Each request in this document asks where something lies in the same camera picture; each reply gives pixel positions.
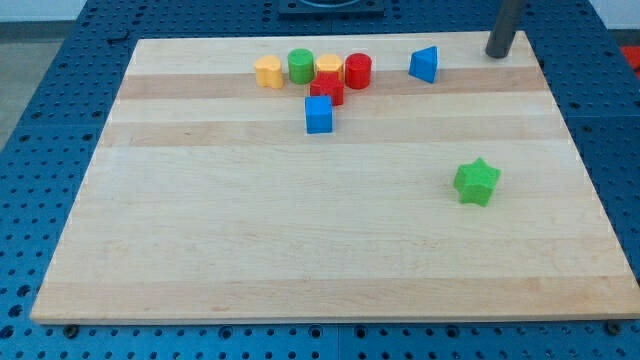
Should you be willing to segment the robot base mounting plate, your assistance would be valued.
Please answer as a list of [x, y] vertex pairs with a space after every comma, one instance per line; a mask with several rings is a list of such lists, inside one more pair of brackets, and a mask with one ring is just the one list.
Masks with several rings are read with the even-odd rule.
[[277, 0], [275, 4], [280, 18], [382, 16], [385, 12], [385, 0]]

